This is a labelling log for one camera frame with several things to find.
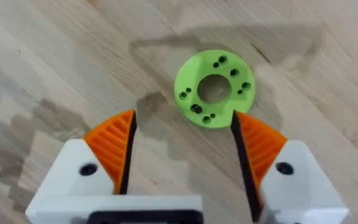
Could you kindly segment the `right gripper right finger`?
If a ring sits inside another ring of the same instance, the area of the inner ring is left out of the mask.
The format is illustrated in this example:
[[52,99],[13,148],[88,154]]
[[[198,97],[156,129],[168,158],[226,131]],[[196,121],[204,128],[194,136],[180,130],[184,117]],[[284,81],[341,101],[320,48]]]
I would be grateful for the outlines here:
[[254,223],[342,223],[347,205],[309,147],[234,111],[231,131]]

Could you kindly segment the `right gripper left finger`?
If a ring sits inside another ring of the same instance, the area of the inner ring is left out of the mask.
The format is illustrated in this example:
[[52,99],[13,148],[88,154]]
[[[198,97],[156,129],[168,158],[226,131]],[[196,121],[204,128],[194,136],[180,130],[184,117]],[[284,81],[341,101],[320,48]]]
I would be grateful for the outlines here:
[[52,197],[125,195],[129,183],[136,113],[127,110],[102,122],[60,150],[26,209],[34,214]]

